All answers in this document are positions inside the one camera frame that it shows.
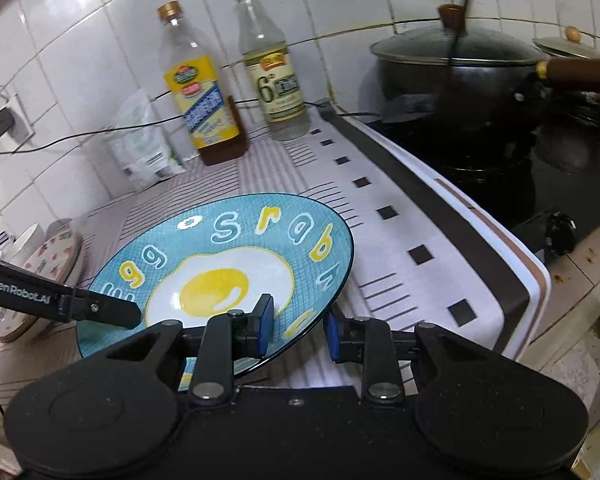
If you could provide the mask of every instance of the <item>bottle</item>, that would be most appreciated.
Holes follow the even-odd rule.
[[[271,136],[291,140],[309,131],[309,115],[283,32],[259,0],[237,0],[240,51]]]
[[[164,79],[202,161],[211,166],[244,155],[247,135],[203,34],[184,19],[177,1],[159,7],[158,15],[164,23],[160,47]]]

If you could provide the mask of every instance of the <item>metal bolt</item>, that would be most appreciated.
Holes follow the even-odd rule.
[[[400,395],[400,387],[393,383],[376,383],[369,386],[369,393],[375,399],[395,399]]]
[[[193,387],[193,394],[200,399],[217,399],[224,394],[224,387],[219,383],[200,383]]]

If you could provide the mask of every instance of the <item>stove knob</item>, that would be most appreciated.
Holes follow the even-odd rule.
[[[544,240],[547,249],[557,256],[573,252],[576,247],[576,224],[561,211],[555,211],[546,222]]]

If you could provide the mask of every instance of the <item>bottle label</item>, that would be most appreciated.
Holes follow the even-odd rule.
[[[267,122],[286,121],[304,111],[304,98],[286,47],[248,57],[244,64]]]
[[[218,87],[209,56],[191,59],[164,75],[197,149],[233,139],[239,130]]]

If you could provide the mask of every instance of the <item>wall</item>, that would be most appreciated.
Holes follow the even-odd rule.
[[[26,147],[109,124],[129,94],[144,88],[162,118],[176,114],[157,62],[155,8],[170,0],[0,0],[0,86],[17,94],[34,136]],[[239,63],[232,0],[179,0],[210,38],[237,99],[253,98]],[[309,100],[334,98],[349,111],[381,102],[368,46],[427,24],[436,7],[459,0],[262,0],[285,31]],[[472,21],[531,41],[575,25],[600,49],[600,0],[475,0]],[[259,112],[243,110],[249,130]],[[189,145],[179,122],[165,130]],[[0,149],[9,145],[0,142]],[[130,191],[97,137],[26,155],[0,155],[0,231],[81,215]]]

